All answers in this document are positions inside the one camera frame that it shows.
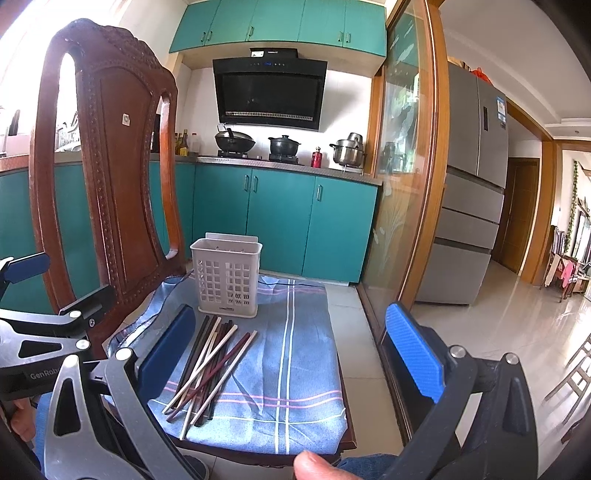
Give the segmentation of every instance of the hanging vine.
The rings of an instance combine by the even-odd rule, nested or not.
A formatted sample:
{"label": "hanging vine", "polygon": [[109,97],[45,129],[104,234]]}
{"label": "hanging vine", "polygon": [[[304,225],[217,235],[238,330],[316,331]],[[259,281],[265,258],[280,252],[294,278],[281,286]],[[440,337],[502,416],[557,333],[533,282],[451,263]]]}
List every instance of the hanging vine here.
{"label": "hanging vine", "polygon": [[570,238],[573,234],[573,225],[574,225],[574,214],[577,211],[577,200],[578,200],[578,192],[577,192],[577,179],[579,178],[579,166],[576,160],[573,160],[573,197],[570,202],[570,218],[569,218],[569,229],[566,232],[566,244],[564,246],[564,253],[569,251],[570,247]]}

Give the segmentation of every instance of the black range hood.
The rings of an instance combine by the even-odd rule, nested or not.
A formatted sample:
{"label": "black range hood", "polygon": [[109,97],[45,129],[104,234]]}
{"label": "black range hood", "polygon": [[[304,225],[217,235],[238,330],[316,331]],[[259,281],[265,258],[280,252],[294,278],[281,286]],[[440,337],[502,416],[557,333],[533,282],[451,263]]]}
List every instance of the black range hood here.
{"label": "black range hood", "polygon": [[320,128],[327,63],[290,49],[213,61],[221,123]]}

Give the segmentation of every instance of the pile of chopsticks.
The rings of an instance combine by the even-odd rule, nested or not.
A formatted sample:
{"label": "pile of chopsticks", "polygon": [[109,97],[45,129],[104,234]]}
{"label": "pile of chopsticks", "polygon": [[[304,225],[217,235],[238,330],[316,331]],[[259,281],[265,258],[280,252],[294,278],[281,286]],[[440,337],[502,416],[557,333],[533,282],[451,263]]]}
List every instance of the pile of chopsticks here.
{"label": "pile of chopsticks", "polygon": [[[189,425],[201,426],[213,417],[212,401],[222,389],[225,381],[236,368],[240,359],[256,337],[256,330],[246,333],[238,343],[227,351],[227,342],[238,329],[232,321],[222,323],[221,317],[205,317],[191,349],[189,359],[178,382],[173,399],[164,407],[163,414],[172,419],[188,404],[187,415],[181,430],[180,440],[187,436]],[[232,362],[222,372],[224,366]]]}

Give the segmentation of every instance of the black pot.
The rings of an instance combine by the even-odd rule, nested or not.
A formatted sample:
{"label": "black pot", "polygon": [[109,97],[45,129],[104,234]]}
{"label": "black pot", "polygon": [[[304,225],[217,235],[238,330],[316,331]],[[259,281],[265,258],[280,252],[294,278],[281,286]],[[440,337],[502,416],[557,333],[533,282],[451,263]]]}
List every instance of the black pot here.
{"label": "black pot", "polygon": [[250,135],[233,132],[229,128],[216,134],[216,143],[224,152],[246,153],[255,146]]}
{"label": "black pot", "polygon": [[271,140],[271,153],[273,155],[295,157],[297,148],[300,146],[298,142],[289,138],[288,135],[283,135],[280,138],[269,137],[269,140]]}

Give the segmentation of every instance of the pink cloth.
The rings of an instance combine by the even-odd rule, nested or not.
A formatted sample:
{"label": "pink cloth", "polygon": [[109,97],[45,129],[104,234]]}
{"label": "pink cloth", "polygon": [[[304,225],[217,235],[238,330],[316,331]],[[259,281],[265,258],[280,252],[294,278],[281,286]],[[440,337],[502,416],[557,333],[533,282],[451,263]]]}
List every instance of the pink cloth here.
{"label": "pink cloth", "polygon": [[562,288],[566,288],[566,285],[569,284],[570,276],[573,274],[574,263],[570,260],[565,260],[566,265],[564,266],[564,270],[562,271],[562,275],[560,278],[562,279]]}

